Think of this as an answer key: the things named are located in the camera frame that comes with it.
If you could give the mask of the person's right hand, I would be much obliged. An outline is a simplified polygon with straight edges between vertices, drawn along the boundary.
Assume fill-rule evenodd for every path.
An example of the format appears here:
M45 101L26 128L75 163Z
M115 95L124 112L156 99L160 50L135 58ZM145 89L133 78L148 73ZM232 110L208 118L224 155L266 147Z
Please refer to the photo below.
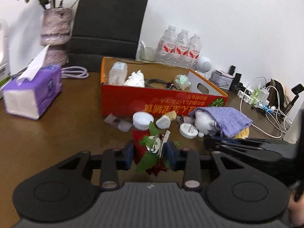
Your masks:
M294 201L294 193L290 195L289 205L287 209L290 213L291 223L296 227L303 226L304 223L304 200L303 196L296 202Z

